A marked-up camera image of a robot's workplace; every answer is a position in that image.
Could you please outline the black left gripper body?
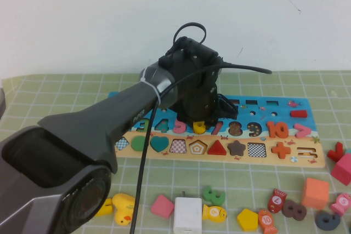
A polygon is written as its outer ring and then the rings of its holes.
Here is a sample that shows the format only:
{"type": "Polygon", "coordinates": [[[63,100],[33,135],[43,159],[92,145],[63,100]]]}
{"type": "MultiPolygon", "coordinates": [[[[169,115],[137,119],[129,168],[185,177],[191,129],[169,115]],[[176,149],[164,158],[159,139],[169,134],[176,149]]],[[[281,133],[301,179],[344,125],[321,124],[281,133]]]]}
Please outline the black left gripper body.
{"type": "Polygon", "coordinates": [[[217,78],[219,70],[211,69],[201,72],[197,77],[188,79],[194,84],[199,81],[197,87],[186,92],[171,109],[177,114],[177,120],[186,123],[190,127],[195,122],[204,122],[205,127],[216,126],[218,122],[217,110],[219,107],[217,78]]]}

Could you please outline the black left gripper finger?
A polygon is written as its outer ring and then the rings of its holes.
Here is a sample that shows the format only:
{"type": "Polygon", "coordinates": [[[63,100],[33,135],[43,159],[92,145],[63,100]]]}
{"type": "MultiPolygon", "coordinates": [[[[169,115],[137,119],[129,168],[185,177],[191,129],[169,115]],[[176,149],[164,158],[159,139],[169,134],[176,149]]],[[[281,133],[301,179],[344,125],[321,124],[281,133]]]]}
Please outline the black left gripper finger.
{"type": "Polygon", "coordinates": [[[238,106],[233,104],[223,94],[218,94],[218,105],[216,115],[218,118],[237,119],[239,114],[238,106]]]}

